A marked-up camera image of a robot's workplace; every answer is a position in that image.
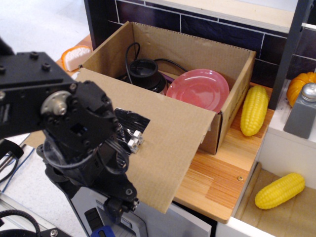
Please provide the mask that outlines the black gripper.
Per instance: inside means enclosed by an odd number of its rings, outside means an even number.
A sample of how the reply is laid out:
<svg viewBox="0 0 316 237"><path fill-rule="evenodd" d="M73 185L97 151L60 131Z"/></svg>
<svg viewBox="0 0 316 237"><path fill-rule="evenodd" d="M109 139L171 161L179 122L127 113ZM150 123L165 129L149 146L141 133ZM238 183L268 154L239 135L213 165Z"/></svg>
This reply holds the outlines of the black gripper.
<svg viewBox="0 0 316 237"><path fill-rule="evenodd" d="M84 140L80 148L77 151L47 133L37 154L46 165L47 177L65 196L73 198L81 188L104 195L105 213L119 224L123 213L133 212L139 205L137 191L126 175L130 154L115 136L94 147Z"/></svg>

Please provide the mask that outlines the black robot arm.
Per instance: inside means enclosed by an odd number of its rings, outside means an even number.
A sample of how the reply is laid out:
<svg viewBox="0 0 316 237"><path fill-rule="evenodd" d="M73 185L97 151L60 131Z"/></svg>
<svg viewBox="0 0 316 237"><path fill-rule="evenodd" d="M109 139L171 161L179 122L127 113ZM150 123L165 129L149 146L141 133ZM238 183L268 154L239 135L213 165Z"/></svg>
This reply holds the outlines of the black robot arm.
<svg viewBox="0 0 316 237"><path fill-rule="evenodd" d="M0 44L0 151L20 153L9 137L42 131L45 173L67 198L85 187L106 196L114 223L138 205L117 142L111 100L94 82L77 82L44 52L14 53Z"/></svg>

